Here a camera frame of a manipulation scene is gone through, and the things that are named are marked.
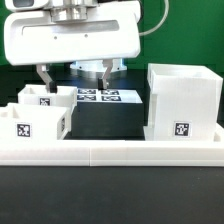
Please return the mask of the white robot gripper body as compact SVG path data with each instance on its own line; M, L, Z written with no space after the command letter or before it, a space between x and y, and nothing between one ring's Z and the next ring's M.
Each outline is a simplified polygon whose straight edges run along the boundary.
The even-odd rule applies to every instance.
M138 0L5 0L5 57L12 65L134 58Z

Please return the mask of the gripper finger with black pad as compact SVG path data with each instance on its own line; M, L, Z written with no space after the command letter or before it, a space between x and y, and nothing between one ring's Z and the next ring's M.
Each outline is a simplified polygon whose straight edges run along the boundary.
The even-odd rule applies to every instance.
M106 90L107 89L107 78L111 73L113 68L113 60L112 59L105 59L103 61L103 66L106 68L106 71L102 75L101 78L98 79L98 89L99 90Z
M48 74L49 66L46 64L38 64L36 66L37 74L44 81L46 85L46 90L50 93L56 92L56 83L52 80L50 75Z

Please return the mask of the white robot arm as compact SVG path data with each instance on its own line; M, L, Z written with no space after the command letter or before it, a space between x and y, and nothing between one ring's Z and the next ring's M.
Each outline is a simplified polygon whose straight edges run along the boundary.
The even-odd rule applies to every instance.
M50 93L57 91L49 64L101 60L107 71L115 59L140 53L136 0L5 0L4 50L15 66L34 65Z

